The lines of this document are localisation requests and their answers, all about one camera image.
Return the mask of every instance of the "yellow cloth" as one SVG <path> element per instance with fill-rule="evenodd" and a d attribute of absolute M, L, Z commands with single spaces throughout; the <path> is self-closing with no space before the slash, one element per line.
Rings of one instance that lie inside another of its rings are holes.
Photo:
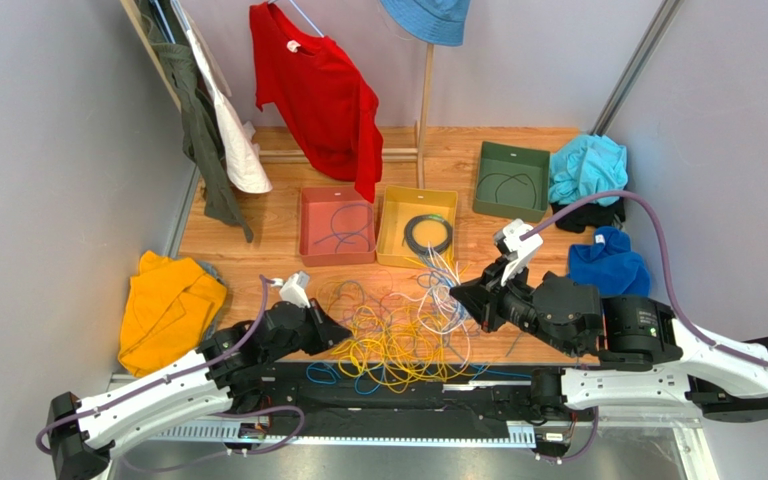
<path fill-rule="evenodd" d="M 226 296 L 191 258 L 146 252 L 130 278 L 118 361 L 136 377 L 170 365 L 200 343 Z"/>

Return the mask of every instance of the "robotic arm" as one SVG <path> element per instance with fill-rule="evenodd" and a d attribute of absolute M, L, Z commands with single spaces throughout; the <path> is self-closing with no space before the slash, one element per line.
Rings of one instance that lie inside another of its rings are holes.
<path fill-rule="evenodd" d="M 487 333 L 513 323 L 568 356 L 597 357 L 599 367 L 587 370 L 536 370 L 530 393 L 536 415 L 602 405 L 692 403 L 712 420 L 768 418 L 768 368 L 718 348 L 768 365 L 768 337 L 737 342 L 696 328 L 715 340 L 710 346 L 675 318 L 671 307 L 649 298 L 601 298 L 596 287 L 553 273 L 532 288 L 526 284 L 527 265 L 543 242 L 538 235 L 521 240 L 531 229 L 515 220 L 494 235 L 502 256 L 450 295 Z"/>
<path fill-rule="evenodd" d="M 282 301 L 265 311 L 260 322 L 219 330 L 144 378 L 93 397 L 67 392 L 54 398 L 48 424 L 59 425 L 48 429 L 56 478 L 94 478 L 110 460 L 171 427 L 205 415 L 250 412 L 260 402 L 265 366 L 298 350 L 322 353 L 349 338 L 349 330 L 316 300 L 308 300 L 308 281 L 304 272 L 292 275 L 281 288 Z"/>

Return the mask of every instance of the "yellow box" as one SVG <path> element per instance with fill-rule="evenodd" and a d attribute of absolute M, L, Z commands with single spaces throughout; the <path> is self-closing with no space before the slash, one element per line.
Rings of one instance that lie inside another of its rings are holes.
<path fill-rule="evenodd" d="M 388 185 L 384 190 L 384 207 L 376 246 L 378 263 L 393 267 L 422 268 L 417 264 L 417 255 L 404 241 L 405 225 L 418 215 L 437 214 L 452 225 L 454 237 L 457 207 L 456 192 Z M 446 229 L 438 222 L 422 222 L 414 228 L 414 238 L 423 245 L 428 242 L 438 245 L 446 238 Z M 442 256 L 449 264 L 455 264 L 454 238 Z"/>

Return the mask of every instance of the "plastic tray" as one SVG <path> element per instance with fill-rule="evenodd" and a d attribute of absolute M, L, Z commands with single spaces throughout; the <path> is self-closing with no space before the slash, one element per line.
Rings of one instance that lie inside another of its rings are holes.
<path fill-rule="evenodd" d="M 538 222 L 547 211 L 550 152 L 482 142 L 473 211 Z"/>
<path fill-rule="evenodd" d="M 301 189 L 299 253 L 308 267 L 375 262 L 375 212 L 354 187 Z"/>
<path fill-rule="evenodd" d="M 378 263 L 394 267 L 423 268 L 417 255 L 404 243 L 405 225 L 417 215 L 437 214 L 455 230 L 455 210 L 458 194 L 436 190 L 388 186 L 384 190 L 381 229 L 378 232 Z M 446 237 L 446 229 L 436 222 L 422 222 L 414 229 L 416 240 L 437 245 Z M 450 264 L 455 261 L 455 239 L 443 252 Z"/>

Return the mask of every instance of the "shirt sleeve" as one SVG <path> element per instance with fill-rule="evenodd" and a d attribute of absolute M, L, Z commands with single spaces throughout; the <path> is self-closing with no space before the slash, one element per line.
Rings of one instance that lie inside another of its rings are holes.
<path fill-rule="evenodd" d="M 357 177 L 354 189 L 369 203 L 375 203 L 375 184 L 381 181 L 384 138 L 375 126 L 378 99 L 372 92 L 360 92 L 360 118 L 357 135 Z"/>
<path fill-rule="evenodd" d="M 249 9 L 248 21 L 251 25 L 251 40 L 254 46 L 254 72 L 257 79 L 256 105 L 263 111 L 263 105 L 275 101 L 273 93 L 273 75 L 269 57 L 268 29 L 263 22 L 268 15 L 266 4 L 252 5 Z"/>

